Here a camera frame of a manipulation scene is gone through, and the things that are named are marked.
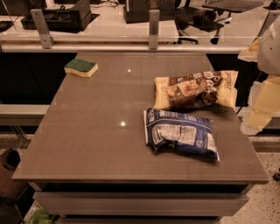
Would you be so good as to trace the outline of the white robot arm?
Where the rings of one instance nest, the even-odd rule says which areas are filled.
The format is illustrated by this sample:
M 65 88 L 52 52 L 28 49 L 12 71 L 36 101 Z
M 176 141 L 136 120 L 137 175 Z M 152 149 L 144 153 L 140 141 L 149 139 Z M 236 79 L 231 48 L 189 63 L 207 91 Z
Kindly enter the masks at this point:
M 256 62 L 258 69 L 268 75 L 265 81 L 253 83 L 241 122 L 241 132 L 253 136 L 280 111 L 280 27 L 271 25 L 238 59 Z

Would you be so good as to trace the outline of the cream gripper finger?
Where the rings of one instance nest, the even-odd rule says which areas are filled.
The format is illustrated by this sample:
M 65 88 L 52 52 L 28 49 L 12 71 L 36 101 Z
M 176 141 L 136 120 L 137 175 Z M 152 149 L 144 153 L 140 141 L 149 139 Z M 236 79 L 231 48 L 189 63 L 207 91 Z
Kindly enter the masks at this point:
M 280 77 L 270 75 L 264 82 L 255 81 L 242 118 L 241 132 L 249 136 L 259 133 L 279 111 Z
M 254 40 L 248 48 L 238 54 L 238 59 L 247 62 L 257 62 L 260 42 L 261 38 Z

